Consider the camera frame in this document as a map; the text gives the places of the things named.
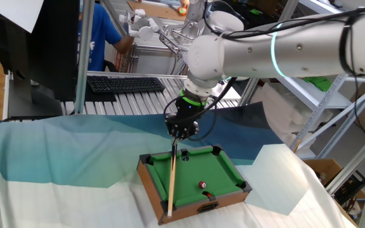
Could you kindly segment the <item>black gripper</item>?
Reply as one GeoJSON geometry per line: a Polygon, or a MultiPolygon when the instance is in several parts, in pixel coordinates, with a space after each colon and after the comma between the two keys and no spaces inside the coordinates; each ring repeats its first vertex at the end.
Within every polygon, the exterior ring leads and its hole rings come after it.
{"type": "Polygon", "coordinates": [[[180,125],[186,125],[184,128],[184,135],[186,139],[192,140],[193,136],[197,135],[199,126],[195,115],[204,110],[205,106],[202,103],[192,101],[187,97],[178,97],[175,101],[177,108],[176,113],[166,114],[165,124],[169,135],[173,139],[183,140],[180,125]]]}

